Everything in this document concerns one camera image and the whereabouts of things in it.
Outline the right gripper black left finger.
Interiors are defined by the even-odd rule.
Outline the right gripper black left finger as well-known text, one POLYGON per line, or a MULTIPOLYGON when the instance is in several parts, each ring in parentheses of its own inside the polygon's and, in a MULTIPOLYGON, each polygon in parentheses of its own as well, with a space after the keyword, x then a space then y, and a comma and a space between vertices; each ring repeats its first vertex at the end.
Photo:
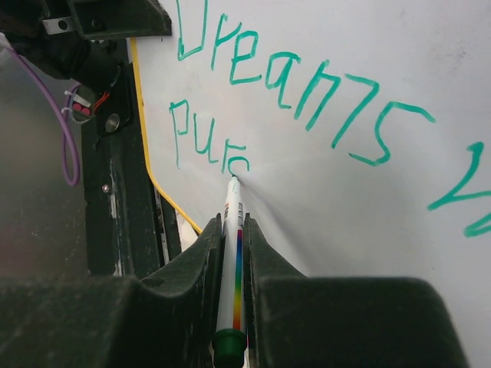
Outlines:
POLYGON ((3 367, 209 367, 222 221, 144 279, 1 282, 3 367))

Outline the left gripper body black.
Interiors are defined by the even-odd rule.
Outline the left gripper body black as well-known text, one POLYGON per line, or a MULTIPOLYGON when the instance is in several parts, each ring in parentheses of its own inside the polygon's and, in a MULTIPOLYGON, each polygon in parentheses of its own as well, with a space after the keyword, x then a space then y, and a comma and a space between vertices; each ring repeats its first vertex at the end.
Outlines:
POLYGON ((120 41, 79 37, 70 16, 41 20, 40 68, 57 79, 72 79, 91 92, 91 116, 101 137, 131 124, 133 108, 127 59, 120 41))

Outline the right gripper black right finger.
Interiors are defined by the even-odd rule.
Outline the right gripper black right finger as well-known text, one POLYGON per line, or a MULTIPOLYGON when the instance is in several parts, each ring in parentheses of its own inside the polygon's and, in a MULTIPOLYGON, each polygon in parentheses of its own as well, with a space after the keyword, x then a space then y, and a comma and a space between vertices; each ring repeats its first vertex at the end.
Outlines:
POLYGON ((466 367, 442 297, 407 277, 309 278, 245 219, 253 367, 466 367))

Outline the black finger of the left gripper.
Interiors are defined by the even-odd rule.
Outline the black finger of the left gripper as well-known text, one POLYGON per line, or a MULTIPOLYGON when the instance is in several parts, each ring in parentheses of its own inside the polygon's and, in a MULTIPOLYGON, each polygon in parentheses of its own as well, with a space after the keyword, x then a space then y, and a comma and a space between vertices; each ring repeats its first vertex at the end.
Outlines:
POLYGON ((77 33, 87 40, 119 40, 170 36, 172 21, 153 0, 102 0, 68 2, 77 33))

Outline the white whiteboard marker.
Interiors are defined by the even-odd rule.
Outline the white whiteboard marker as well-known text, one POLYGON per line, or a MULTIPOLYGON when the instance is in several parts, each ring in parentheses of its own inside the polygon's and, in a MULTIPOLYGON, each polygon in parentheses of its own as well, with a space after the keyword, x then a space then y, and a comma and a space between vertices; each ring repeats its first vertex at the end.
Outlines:
POLYGON ((242 367, 247 347, 245 297, 243 291, 244 208, 241 185, 229 180, 222 227, 223 260, 216 319, 212 338, 215 367, 242 367))

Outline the yellow framed whiteboard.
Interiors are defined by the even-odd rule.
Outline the yellow framed whiteboard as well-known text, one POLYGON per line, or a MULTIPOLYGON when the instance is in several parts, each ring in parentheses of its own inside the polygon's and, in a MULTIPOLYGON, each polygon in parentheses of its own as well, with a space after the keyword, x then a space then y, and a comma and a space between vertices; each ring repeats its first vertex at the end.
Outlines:
POLYGON ((238 176, 310 276, 421 278, 490 365, 490 3, 165 1, 130 42, 158 191, 196 229, 238 176))

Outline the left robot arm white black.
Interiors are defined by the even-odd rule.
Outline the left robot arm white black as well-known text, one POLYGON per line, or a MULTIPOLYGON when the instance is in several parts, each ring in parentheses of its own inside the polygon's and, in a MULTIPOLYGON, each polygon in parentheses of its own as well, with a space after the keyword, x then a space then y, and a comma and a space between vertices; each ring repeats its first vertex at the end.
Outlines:
POLYGON ((106 136, 135 121, 127 39, 170 36, 172 21, 158 1, 3 1, 1 32, 46 74, 86 88, 106 136))

